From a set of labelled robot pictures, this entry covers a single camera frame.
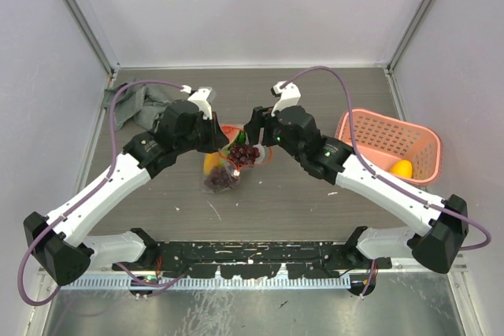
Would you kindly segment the green custard apple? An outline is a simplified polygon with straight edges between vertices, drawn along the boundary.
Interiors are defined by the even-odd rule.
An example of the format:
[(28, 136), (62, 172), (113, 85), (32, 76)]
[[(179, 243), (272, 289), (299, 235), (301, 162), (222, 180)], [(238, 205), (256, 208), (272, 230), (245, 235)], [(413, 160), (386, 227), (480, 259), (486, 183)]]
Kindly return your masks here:
[(245, 131), (239, 131), (237, 136), (235, 137), (234, 143), (237, 145), (244, 145), (247, 141), (247, 135)]

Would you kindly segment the watermelon slice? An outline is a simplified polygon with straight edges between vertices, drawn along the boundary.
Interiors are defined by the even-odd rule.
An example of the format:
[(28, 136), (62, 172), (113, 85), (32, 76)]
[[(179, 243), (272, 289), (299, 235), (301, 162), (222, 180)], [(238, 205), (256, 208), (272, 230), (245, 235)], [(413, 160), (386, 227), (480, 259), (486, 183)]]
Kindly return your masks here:
[(233, 125), (222, 125), (220, 129), (223, 131), (225, 136), (228, 138), (230, 143), (234, 142), (243, 131), (241, 127), (233, 126)]

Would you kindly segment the clear zip top bag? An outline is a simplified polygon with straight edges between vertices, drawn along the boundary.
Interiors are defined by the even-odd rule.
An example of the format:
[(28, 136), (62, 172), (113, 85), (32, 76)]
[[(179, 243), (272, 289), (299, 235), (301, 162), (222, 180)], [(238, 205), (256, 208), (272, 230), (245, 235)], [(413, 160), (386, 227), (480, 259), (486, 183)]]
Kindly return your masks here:
[[(259, 166), (266, 165), (266, 164), (268, 164), (272, 160), (272, 147), (264, 147), (261, 144), (252, 145), (252, 144), (249, 143), (249, 140), (247, 138), (246, 144), (252, 145), (254, 147), (257, 147), (259, 149), (259, 152), (260, 152), (260, 157), (256, 160), (256, 163), (253, 164), (253, 165), (247, 165), (247, 166), (243, 166), (243, 167), (237, 167), (230, 159), (228, 159), (228, 152), (229, 152), (229, 150), (230, 150), (230, 148), (231, 148), (231, 146), (233, 144), (235, 144), (235, 143), (234, 142), (230, 143), (228, 141), (228, 144), (218, 151), (218, 153), (220, 154), (220, 166), (224, 166), (224, 167), (226, 167), (228, 169), (233, 170), (234, 171), (233, 175), (235, 175), (235, 176), (238, 177), (239, 181), (231, 189), (234, 189), (234, 188), (236, 188), (239, 185), (239, 182), (240, 182), (241, 177), (242, 177), (242, 175), (243, 175), (244, 172), (249, 171), (252, 168), (256, 168), (256, 167), (259, 167)], [(214, 192), (208, 190), (206, 188), (206, 186), (204, 185), (204, 181), (205, 181), (206, 177), (207, 177), (207, 175), (204, 174), (203, 167), (202, 167), (202, 189), (204, 191), (206, 191), (208, 193), (213, 193), (213, 194), (217, 194), (217, 193), (221, 193), (223, 191), (226, 191), (226, 190), (223, 190), (221, 192), (214, 193)]]

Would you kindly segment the dark red grape bunch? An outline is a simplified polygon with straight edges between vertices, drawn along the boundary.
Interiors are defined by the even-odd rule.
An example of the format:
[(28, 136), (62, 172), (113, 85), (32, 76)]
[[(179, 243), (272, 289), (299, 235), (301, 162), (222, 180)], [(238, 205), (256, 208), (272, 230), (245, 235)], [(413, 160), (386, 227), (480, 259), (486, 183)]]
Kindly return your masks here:
[(204, 185), (214, 193), (231, 189), (239, 181), (233, 172), (224, 166), (214, 167), (205, 178)]

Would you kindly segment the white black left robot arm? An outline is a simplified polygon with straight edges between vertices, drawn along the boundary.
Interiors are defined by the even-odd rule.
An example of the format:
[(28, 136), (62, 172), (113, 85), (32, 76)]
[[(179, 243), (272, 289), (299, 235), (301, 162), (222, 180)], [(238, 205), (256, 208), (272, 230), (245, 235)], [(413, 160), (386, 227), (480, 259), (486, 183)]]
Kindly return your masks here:
[(130, 193), (151, 181), (178, 156), (212, 153), (228, 143), (217, 114), (191, 100), (169, 105), (161, 122), (124, 146), (109, 169), (74, 198), (48, 215), (33, 212), (24, 220), (31, 255), (59, 285), (76, 281), (88, 268), (117, 262), (151, 269), (158, 260), (158, 244), (143, 230), (91, 237), (90, 231)]

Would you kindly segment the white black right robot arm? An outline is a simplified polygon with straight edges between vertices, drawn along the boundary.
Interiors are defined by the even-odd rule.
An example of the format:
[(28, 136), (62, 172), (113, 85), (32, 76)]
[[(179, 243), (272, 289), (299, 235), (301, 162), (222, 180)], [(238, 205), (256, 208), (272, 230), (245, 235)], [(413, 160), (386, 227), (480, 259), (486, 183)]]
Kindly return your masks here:
[(313, 178), (351, 190), (405, 224), (358, 228), (345, 249), (352, 267), (382, 257), (412, 257), (436, 273), (451, 269), (469, 233), (464, 199), (455, 194), (443, 199), (388, 174), (345, 142), (322, 135), (300, 105), (281, 111), (258, 106), (245, 132), (252, 143), (281, 147)]

